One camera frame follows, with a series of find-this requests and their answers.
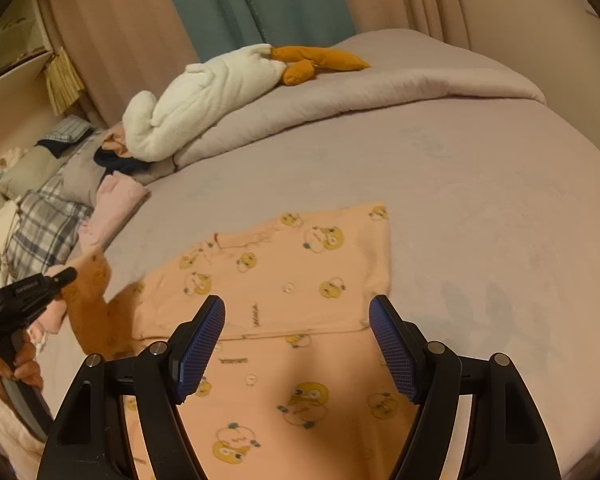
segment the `bed sheet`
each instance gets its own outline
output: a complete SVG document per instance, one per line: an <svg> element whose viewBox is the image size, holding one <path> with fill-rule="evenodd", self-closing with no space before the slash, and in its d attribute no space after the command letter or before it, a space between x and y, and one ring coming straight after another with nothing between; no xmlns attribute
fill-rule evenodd
<svg viewBox="0 0 600 480"><path fill-rule="evenodd" d="M347 114L150 188L107 250L107 298L211 232L382 200L390 299L403 319L458 354L507 353L563 472L600 438L600 152L544 105L451 98ZM83 356L67 323L49 345L45 395L57 409ZM469 406L459 408L451 477Z"/></svg>

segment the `metal screw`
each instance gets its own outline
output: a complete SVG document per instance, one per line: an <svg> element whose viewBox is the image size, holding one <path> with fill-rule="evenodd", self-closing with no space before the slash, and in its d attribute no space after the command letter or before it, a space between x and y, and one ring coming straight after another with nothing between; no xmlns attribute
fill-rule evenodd
<svg viewBox="0 0 600 480"><path fill-rule="evenodd" d="M427 349L432 354L443 354L446 347L439 341L432 341L431 343L427 343Z"/></svg>
<svg viewBox="0 0 600 480"><path fill-rule="evenodd" d="M102 361L102 359L98 354L91 354L84 360L84 364L86 364L89 368L93 368L95 365L99 365L100 361Z"/></svg>
<svg viewBox="0 0 600 480"><path fill-rule="evenodd" d="M496 361L500 366L507 366L511 362L511 359L504 354L494 355L493 360Z"/></svg>
<svg viewBox="0 0 600 480"><path fill-rule="evenodd" d="M167 343L164 341L157 341L149 346L149 352L153 355L164 354L164 351L167 349Z"/></svg>

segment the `human hand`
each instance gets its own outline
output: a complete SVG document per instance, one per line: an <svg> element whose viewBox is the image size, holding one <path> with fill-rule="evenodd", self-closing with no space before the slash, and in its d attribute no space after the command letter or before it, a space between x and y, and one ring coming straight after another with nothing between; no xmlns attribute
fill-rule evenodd
<svg viewBox="0 0 600 480"><path fill-rule="evenodd" d="M0 398L7 404L10 404L10 402L7 392L2 385L1 379L3 377L12 380L21 380L29 386L35 386L40 389L43 387L40 365L35 361L36 347L30 341L29 335L24 331L22 333L24 341L13 363L15 370L11 370L9 365L0 357Z"/></svg>

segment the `teal curtain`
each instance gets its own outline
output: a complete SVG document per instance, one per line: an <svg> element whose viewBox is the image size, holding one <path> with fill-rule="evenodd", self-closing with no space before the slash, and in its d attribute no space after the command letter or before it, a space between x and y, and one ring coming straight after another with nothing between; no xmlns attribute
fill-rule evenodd
<svg viewBox="0 0 600 480"><path fill-rule="evenodd" d="M355 34L345 0L173 0L202 61L247 44L331 46Z"/></svg>

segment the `person's arm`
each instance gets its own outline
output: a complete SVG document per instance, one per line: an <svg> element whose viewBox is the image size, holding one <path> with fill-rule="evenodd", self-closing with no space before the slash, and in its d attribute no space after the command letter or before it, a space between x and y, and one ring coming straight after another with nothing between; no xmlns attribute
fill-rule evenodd
<svg viewBox="0 0 600 480"><path fill-rule="evenodd" d="M36 348L29 337L16 355L15 371L0 358L0 444L7 453L19 480L35 480L44 443L35 439L13 411L1 378L18 379L42 389L40 366L35 361Z"/></svg>

